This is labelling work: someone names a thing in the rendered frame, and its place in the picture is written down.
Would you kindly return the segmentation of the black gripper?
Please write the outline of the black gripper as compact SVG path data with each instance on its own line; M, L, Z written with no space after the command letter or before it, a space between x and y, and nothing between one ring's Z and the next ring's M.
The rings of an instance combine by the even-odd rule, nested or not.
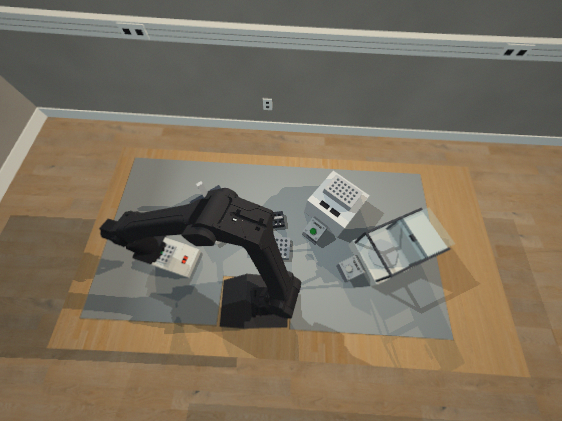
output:
M150 237L151 241L150 241L150 244L148 245L148 247L145 248L142 251L139 251L139 252L142 253L142 255L134 253L132 258L136 259L136 260L139 260L139 261L142 261L142 262L145 262L145 263L148 263L148 264L155 263L157 261L157 259L159 259L159 257L162 256L161 251L164 252L164 247L165 247L166 243L163 242L163 240L164 240L165 237L166 236Z

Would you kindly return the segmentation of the grey bench mat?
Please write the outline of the grey bench mat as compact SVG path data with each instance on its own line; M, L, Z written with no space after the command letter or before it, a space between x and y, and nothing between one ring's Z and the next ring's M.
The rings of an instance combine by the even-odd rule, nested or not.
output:
M313 244L302 235L312 219L304 210L332 171L370 196L338 237L326 230ZM336 266L365 231L427 208L420 174L135 158L114 220L190 204L200 181L283 211L285 227L273 233L290 238L283 261L301 281L290 329L453 340L437 256L374 286L364 273L344 282ZM201 251L190 277L107 240L80 318L216 325L223 276L260 275L242 246L166 238Z

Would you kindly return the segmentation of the white block with rows of holes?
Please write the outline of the white block with rows of holes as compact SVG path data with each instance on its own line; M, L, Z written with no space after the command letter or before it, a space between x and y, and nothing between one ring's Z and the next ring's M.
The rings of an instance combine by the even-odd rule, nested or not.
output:
M164 252L167 253L167 255L165 257L163 255L160 256L160 260L157 259L155 263L152 262L153 264L150 265L185 277L190 277L201 251L168 238L165 238L164 242L166 242Z

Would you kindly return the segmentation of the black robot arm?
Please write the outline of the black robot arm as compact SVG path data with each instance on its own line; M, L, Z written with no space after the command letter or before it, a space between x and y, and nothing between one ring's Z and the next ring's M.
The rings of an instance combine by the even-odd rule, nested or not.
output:
M252 316L291 319L301 281L285 267L273 233L274 218L271 209L220 188L187 205L127 211L118 221L107 219L99 229L102 238L140 255L154 236L181 235L195 246L214 246L216 241L242 246L267 286L251 289Z

